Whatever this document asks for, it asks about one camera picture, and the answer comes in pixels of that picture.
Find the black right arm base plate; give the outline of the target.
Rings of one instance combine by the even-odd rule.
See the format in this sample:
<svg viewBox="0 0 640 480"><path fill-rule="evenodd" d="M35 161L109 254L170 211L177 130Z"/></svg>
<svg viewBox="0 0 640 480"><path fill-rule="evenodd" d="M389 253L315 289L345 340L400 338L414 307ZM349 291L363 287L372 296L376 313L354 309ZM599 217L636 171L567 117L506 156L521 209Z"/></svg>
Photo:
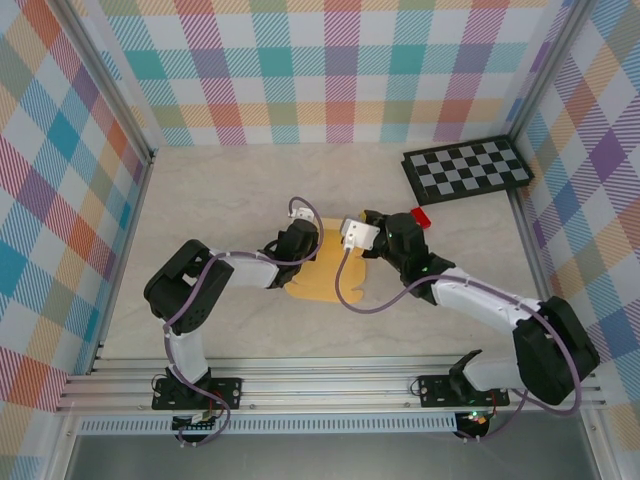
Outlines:
<svg viewBox="0 0 640 480"><path fill-rule="evenodd" d="M476 390L468 381L458 382L449 375L423 375L417 378L418 395L423 408L503 407L510 405L506 391Z"/></svg>

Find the black grey checkerboard panel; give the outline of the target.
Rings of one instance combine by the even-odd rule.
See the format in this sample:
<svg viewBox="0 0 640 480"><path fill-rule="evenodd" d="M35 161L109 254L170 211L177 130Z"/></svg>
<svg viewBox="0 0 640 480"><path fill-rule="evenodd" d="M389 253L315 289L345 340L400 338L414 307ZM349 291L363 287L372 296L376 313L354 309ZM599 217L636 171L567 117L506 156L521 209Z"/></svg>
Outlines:
<svg viewBox="0 0 640 480"><path fill-rule="evenodd" d="M401 165L421 206L514 190L534 179L506 135L406 152Z"/></svg>

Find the yellow cardboard paper box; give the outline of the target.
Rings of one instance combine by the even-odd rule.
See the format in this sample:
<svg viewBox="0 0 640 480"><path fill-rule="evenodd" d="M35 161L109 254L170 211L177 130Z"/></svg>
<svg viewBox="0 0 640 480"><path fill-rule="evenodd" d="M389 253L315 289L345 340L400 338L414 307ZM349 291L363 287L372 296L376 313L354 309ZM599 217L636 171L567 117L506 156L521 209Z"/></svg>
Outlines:
<svg viewBox="0 0 640 480"><path fill-rule="evenodd" d="M339 227L341 220L323 218L324 241L315 261L306 262L293 280L284 287L293 298L309 301L338 303L335 293L335 278L343 259L344 250ZM362 286L366 279L366 261L363 250L355 248L342 270L340 291L349 304L360 302L364 297Z"/></svg>

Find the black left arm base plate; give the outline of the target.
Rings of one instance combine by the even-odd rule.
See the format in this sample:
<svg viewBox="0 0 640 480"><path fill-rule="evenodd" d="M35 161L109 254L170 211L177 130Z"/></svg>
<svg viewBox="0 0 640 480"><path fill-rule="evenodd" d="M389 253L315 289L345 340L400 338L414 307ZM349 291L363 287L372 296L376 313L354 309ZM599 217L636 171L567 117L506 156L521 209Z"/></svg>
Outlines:
<svg viewBox="0 0 640 480"><path fill-rule="evenodd" d="M240 406L242 379L233 377L203 378L196 386L209 394L224 400L231 410ZM174 377L160 377L155 380L151 401L152 410L208 410L220 408L218 401L194 391Z"/></svg>

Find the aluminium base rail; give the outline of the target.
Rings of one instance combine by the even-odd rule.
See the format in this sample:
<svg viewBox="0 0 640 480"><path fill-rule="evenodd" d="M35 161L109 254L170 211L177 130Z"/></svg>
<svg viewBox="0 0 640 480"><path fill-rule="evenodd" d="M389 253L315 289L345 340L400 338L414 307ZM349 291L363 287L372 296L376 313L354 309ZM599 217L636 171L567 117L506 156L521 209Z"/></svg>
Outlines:
<svg viewBox="0 0 640 480"><path fill-rule="evenodd" d="M420 375L444 374L451 355L302 358L213 358L211 372L242 379L239 411L269 413L390 413L419 410L411 394ZM68 378L59 414L149 414L151 381L163 359L97 359L87 375Z"/></svg>

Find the aluminium corner post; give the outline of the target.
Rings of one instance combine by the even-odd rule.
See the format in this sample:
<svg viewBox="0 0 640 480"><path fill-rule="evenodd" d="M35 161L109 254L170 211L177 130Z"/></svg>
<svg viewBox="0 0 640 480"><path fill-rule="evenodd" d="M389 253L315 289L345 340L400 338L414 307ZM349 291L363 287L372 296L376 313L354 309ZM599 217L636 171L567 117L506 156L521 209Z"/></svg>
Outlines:
<svg viewBox="0 0 640 480"><path fill-rule="evenodd" d="M552 18L544 20L544 38L534 50L535 57L507 115L504 132L511 140L517 140L531 122L597 3L598 0L550 0Z"/></svg>
<svg viewBox="0 0 640 480"><path fill-rule="evenodd" d="M90 34L85 29L71 1L47 1L66 33L70 36L71 42L86 64L86 68L94 79L98 90L104 95L106 102L112 108L114 116L120 122L124 133L131 141L134 149L146 165L151 164L153 162L153 149L144 138L137 121L126 104L124 97L121 95L113 76L109 72L102 55L95 46Z"/></svg>

